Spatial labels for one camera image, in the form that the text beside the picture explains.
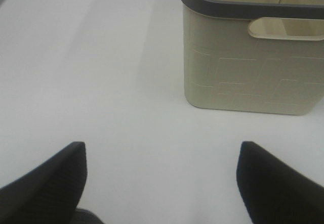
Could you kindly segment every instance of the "white floor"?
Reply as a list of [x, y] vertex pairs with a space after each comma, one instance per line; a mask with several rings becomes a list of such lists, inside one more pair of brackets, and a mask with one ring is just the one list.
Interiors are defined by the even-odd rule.
[[0, 3], [0, 186], [72, 141], [88, 151], [79, 205], [106, 223], [251, 223], [244, 140], [324, 184], [324, 101], [306, 116], [187, 103], [180, 0]]

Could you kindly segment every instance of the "white surface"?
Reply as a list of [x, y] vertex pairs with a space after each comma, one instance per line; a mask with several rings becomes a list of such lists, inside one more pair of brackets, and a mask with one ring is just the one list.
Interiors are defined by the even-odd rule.
[[187, 103], [180, 0], [5, 0], [0, 34], [0, 186], [72, 141], [80, 207], [106, 223], [251, 223], [243, 140], [324, 184], [324, 101], [306, 116]]

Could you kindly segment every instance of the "black rubber edge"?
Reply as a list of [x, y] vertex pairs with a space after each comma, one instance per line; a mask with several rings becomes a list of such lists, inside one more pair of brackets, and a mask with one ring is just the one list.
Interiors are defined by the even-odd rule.
[[324, 19], [324, 5], [245, 3], [217, 0], [181, 1], [195, 12], [218, 18], [249, 20], [262, 17]]

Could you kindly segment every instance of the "beige plastic basket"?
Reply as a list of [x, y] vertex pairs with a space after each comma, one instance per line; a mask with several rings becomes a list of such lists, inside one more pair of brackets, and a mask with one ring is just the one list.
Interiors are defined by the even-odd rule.
[[182, 0], [194, 106], [302, 115], [324, 96], [324, 0]]

